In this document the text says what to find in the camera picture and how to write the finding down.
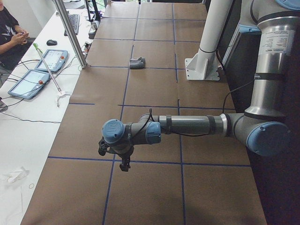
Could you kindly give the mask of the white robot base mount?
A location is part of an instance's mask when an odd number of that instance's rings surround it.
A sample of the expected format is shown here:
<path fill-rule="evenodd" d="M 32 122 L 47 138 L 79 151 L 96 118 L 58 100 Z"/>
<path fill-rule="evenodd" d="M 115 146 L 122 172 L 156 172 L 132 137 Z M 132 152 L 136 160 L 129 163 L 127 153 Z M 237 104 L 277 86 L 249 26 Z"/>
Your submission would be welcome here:
<path fill-rule="evenodd" d="M 212 0 L 198 52 L 185 59 L 186 77 L 194 81 L 219 81 L 217 50 L 233 0 Z"/>

